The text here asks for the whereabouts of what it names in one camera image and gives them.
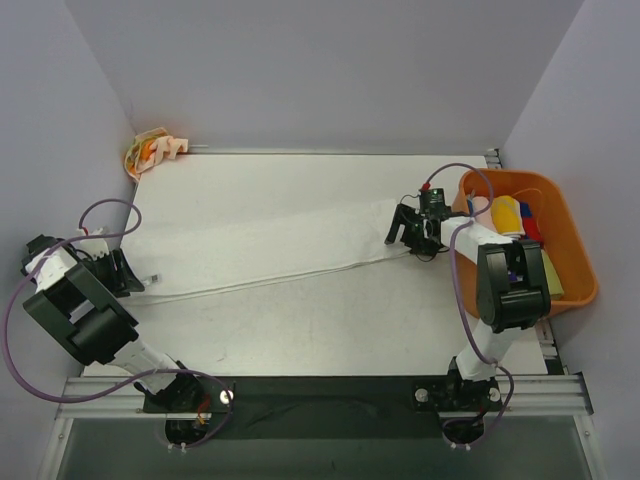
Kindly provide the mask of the white towel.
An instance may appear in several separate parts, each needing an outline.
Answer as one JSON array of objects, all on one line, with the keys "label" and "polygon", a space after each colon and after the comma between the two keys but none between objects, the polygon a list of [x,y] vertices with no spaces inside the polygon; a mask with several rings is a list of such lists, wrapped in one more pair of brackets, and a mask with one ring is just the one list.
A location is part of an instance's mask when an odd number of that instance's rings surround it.
[{"label": "white towel", "polygon": [[396,259],[409,250],[385,242],[395,209],[383,200],[220,226],[141,227],[122,247],[144,290],[125,303],[162,304]]}]

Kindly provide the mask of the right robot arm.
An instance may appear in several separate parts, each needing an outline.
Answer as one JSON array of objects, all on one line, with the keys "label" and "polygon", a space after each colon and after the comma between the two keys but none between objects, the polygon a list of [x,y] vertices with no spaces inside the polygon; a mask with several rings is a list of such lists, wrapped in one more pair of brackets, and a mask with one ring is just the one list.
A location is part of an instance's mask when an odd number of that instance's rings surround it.
[{"label": "right robot arm", "polygon": [[396,205],[386,244],[401,242],[426,261],[449,252],[470,261],[476,272],[478,322],[463,325],[466,347],[445,376],[426,386],[424,400],[446,411],[496,409],[501,393],[495,376],[506,353],[522,331],[550,311],[542,249],[535,241],[492,231],[477,211],[453,211],[441,188],[423,186],[415,198],[418,207]]}]

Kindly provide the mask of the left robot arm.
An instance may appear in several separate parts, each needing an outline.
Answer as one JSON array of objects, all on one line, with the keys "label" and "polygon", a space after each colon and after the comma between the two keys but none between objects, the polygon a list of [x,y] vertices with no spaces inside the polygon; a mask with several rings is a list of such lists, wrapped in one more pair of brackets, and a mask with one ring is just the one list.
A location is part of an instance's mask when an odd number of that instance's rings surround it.
[{"label": "left robot arm", "polygon": [[22,273],[35,293],[23,308],[76,361],[124,370],[146,400],[169,412],[191,411],[205,399],[202,381],[143,341],[120,303],[145,291],[121,249],[97,231],[72,241],[40,235],[26,248]]}]

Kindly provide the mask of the pink rolled towel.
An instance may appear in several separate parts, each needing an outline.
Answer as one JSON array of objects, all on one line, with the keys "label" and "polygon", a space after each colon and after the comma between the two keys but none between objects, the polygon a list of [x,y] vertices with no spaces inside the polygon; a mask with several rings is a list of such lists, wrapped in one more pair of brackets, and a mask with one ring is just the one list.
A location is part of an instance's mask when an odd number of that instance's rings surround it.
[{"label": "pink rolled towel", "polygon": [[489,199],[482,196],[475,196],[471,199],[471,210],[475,215],[475,221],[485,228],[496,233],[496,227],[491,214]]}]

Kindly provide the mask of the yellow rolled towel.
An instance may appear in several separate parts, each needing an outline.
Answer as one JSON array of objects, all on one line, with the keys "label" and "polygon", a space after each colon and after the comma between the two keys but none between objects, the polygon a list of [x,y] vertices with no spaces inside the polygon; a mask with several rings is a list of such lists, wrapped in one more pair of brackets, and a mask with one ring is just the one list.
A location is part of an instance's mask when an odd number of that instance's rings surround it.
[{"label": "yellow rolled towel", "polygon": [[490,211],[495,230],[500,235],[513,238],[525,235],[518,200],[508,195],[499,196],[493,200]]}]

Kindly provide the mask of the red cloth in basket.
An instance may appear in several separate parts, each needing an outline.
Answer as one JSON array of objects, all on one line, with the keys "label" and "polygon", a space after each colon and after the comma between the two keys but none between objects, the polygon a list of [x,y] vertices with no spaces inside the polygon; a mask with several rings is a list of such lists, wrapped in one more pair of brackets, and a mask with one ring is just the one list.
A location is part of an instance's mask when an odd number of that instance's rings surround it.
[{"label": "red cloth in basket", "polygon": [[520,202],[520,218],[524,234],[521,236],[524,240],[531,240],[544,247],[544,239],[540,232],[538,222],[534,216],[530,206],[526,202]]}]

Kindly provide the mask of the crumpled orange cloth pile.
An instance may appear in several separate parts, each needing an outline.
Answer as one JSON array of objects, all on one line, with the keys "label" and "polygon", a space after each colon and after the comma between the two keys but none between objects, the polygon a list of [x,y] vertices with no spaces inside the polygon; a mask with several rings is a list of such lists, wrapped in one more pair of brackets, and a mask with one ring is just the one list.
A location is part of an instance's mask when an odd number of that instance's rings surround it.
[{"label": "crumpled orange cloth pile", "polygon": [[164,160],[175,160],[189,150],[189,140],[171,135],[159,127],[134,137],[123,158],[125,172],[138,183],[143,173],[155,168]]}]

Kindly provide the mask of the orange plastic basket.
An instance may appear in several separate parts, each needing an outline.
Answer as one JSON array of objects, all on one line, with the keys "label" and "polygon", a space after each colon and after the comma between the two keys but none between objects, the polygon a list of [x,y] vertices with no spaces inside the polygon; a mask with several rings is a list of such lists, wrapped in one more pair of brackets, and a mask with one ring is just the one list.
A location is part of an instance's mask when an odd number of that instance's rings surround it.
[{"label": "orange plastic basket", "polygon": [[552,180],[522,170],[482,169],[465,173],[453,201],[455,211],[468,210],[467,196],[509,195],[529,205],[543,240],[544,250],[559,276],[564,295],[551,301],[549,315],[580,308],[594,300],[598,283],[579,231],[561,189]]}]

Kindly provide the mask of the green rolled towel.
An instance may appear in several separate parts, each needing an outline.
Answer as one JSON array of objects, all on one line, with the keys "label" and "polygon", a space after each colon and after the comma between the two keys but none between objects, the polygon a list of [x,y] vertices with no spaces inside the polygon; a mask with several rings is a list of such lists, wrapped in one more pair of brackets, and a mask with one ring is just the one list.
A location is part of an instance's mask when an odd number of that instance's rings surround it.
[{"label": "green rolled towel", "polygon": [[564,296],[564,288],[562,286],[560,277],[553,265],[553,262],[551,261],[551,258],[544,249],[541,250],[541,255],[550,298],[552,300],[560,300]]}]

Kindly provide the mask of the black base mat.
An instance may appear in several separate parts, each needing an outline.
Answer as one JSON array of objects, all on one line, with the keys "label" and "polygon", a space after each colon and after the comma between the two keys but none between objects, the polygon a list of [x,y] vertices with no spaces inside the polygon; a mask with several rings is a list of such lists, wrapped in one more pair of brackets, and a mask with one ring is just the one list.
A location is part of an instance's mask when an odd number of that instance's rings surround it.
[{"label": "black base mat", "polygon": [[484,417],[502,407],[494,379],[446,376],[226,377],[202,380],[182,400],[145,399],[146,414],[164,416],[170,441],[405,440],[435,438],[443,428],[474,441]]}]

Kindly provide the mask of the aluminium frame rail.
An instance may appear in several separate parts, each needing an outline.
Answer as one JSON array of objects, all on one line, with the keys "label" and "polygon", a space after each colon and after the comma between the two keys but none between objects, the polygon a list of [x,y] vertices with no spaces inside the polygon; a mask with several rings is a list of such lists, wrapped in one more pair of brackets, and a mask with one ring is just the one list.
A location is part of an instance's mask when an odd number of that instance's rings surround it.
[{"label": "aluminium frame rail", "polygon": [[114,376],[89,376],[67,381],[66,402],[57,409],[63,419],[196,419],[224,415],[229,409],[259,407],[268,412],[301,407],[362,407],[368,413],[406,408],[411,412],[434,412],[443,417],[491,415],[504,411],[516,416],[585,416],[593,412],[586,383],[580,375],[504,375],[495,377],[501,393],[496,409],[446,411],[425,402],[426,386],[438,376],[342,376],[342,377],[227,377],[225,392],[215,382],[206,382],[208,400],[186,411],[169,412],[153,406],[134,386],[100,399],[75,404],[72,399],[88,396],[118,383]]}]

